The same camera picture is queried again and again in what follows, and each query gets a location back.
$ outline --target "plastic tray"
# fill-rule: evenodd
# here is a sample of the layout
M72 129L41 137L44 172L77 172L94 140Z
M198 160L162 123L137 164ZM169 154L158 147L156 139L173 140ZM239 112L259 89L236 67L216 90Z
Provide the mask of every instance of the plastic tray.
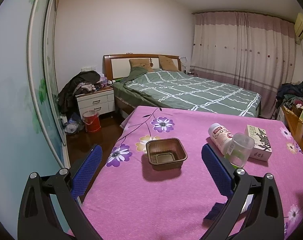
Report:
M177 138L161 139L146 143L148 161L155 171L181 168L187 153Z

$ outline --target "silver screw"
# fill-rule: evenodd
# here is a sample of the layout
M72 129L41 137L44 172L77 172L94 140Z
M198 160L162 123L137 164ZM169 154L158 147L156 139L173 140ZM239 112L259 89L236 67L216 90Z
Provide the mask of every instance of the silver screw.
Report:
M31 175L29 176L31 179L34 179L37 177L37 173L33 172L31 173Z
M67 174L67 172L68 172L68 170L65 169L65 168L63 168L63 169L61 169L61 170L59 171L59 174L60 174L60 175L65 175L65 174Z
M239 175L244 175L245 174L245 170L244 169L237 169L237 173Z
M266 177L267 177L267 179L273 179L274 178L274 176L270 173L267 173Z

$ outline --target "headboard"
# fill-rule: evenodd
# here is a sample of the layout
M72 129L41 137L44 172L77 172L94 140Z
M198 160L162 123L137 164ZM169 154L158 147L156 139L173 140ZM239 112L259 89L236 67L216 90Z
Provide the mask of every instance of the headboard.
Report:
M105 55L103 59L104 73L108 80L126 77L130 73L130 58L149 58L152 68L159 68L159 54L115 54ZM181 71L181 63L178 56L162 55L171 58Z

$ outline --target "wall socket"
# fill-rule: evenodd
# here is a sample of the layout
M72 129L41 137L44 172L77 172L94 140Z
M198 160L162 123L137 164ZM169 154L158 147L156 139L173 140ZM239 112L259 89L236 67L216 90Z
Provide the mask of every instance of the wall socket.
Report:
M93 67L82 67L81 68L82 72L91 71L91 70L94 70Z

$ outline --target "bed frame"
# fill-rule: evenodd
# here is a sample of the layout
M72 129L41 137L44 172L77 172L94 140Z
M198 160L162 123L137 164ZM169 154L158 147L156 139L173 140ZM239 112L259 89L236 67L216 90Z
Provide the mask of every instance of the bed frame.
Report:
M105 55L103 58L103 71L108 80L117 80L124 78L130 73L129 59L131 58L149 58L152 68L159 67L158 55L162 54L115 54ZM181 62L178 56L162 55L171 58L181 71ZM120 98L115 97L115 104L126 114L131 114L135 108L123 102Z

